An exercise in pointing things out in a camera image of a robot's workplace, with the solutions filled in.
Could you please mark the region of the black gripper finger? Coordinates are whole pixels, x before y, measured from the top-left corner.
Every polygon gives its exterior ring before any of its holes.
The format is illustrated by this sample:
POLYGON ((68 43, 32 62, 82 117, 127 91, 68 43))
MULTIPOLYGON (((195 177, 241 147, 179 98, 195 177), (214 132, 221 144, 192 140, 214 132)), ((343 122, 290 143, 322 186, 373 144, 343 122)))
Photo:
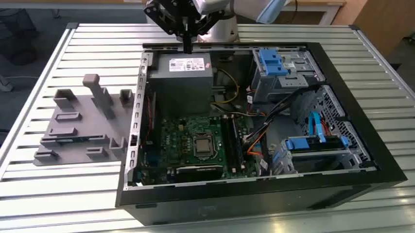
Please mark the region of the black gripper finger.
POLYGON ((187 31, 178 6, 178 1, 147 1, 143 11, 164 32, 182 40, 183 52, 187 53, 187 31))
POLYGON ((187 52, 192 53, 192 43, 225 43, 234 41, 234 15, 206 16, 199 22, 187 25, 187 52))

